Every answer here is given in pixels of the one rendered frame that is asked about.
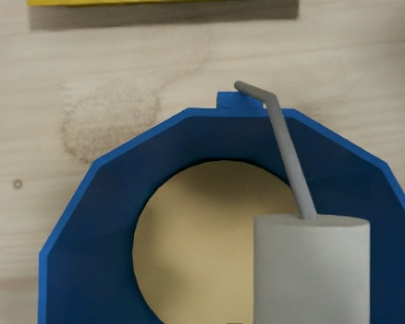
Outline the yellow square tray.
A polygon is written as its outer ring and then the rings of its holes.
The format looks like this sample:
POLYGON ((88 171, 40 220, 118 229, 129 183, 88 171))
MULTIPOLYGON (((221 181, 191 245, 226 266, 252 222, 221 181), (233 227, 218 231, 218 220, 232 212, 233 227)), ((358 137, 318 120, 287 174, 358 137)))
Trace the yellow square tray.
MULTIPOLYGON (((27 0, 27 6, 60 6, 60 5, 89 5, 89 6, 131 6, 152 4, 195 3, 236 0, 27 0)), ((67 6, 67 7, 89 7, 67 6)))

